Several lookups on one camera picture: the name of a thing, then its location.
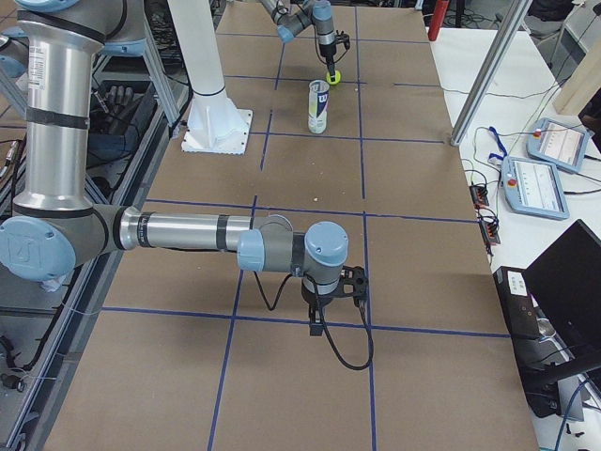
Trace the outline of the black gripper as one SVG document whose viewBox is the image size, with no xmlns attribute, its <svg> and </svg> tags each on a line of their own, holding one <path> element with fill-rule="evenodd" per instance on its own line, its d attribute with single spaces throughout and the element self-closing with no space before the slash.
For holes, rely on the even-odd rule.
<svg viewBox="0 0 601 451">
<path fill-rule="evenodd" d="M 318 51 L 321 58 L 324 61 L 324 64 L 327 66 L 327 80 L 328 81 L 336 81 L 337 80 L 337 70 L 335 69 L 335 54 L 336 54 L 336 44 L 318 44 Z"/>
<path fill-rule="evenodd" d="M 339 277 L 336 283 L 328 285 L 314 284 L 310 277 L 303 277 L 301 282 L 301 296 L 309 304 L 309 334 L 323 335 L 324 326 L 317 305 L 325 307 L 334 299 L 348 296 L 345 291 L 346 279 Z"/>
</svg>

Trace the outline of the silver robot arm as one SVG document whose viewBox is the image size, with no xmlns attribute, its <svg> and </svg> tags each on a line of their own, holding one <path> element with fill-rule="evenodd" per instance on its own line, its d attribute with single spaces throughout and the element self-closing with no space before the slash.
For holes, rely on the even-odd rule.
<svg viewBox="0 0 601 451">
<path fill-rule="evenodd" d="M 282 1 L 261 0 L 260 4 L 270 15 L 284 43 L 290 42 L 309 26 L 316 32 L 319 54 L 324 58 L 328 75 L 326 80 L 334 85 L 339 82 L 334 56 L 338 38 L 334 30 L 333 14 L 329 1 L 304 1 L 299 10 L 290 13 Z"/>
<path fill-rule="evenodd" d="M 24 190 L 1 225 L 1 263 L 32 281 L 67 275 L 116 249 L 166 248 L 237 254 L 244 271 L 286 272 L 302 279 L 311 334 L 328 332 L 323 306 L 344 292 L 348 238 L 336 223 L 295 232 L 286 218 L 140 212 L 85 198 L 93 58 L 139 55 L 146 47 L 143 1 L 15 1 L 29 42 L 27 158 Z M 295 13 L 282 1 L 260 1 L 283 42 L 316 31 L 330 78 L 337 35 L 329 1 L 303 1 Z M 253 113 L 226 93 L 208 1 L 168 1 L 191 84 L 192 108 L 182 150 L 242 154 Z"/>
</svg>

